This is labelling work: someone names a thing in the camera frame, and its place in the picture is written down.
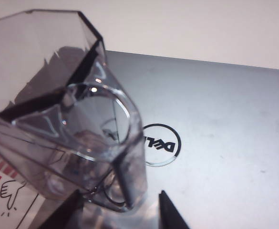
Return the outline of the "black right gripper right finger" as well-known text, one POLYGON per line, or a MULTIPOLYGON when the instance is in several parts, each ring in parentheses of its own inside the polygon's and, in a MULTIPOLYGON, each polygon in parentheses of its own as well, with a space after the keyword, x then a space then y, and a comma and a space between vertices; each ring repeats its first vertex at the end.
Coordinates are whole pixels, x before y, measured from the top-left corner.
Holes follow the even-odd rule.
POLYGON ((189 226, 164 190, 160 192, 158 200, 160 229, 189 229, 189 226))

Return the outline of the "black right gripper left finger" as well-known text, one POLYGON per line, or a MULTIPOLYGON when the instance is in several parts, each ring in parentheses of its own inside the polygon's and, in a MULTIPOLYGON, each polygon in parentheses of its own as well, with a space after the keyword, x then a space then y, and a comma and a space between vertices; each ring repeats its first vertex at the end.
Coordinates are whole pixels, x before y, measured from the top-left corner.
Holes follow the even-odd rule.
POLYGON ((79 190, 74 191, 38 228, 81 229, 84 198, 79 190))

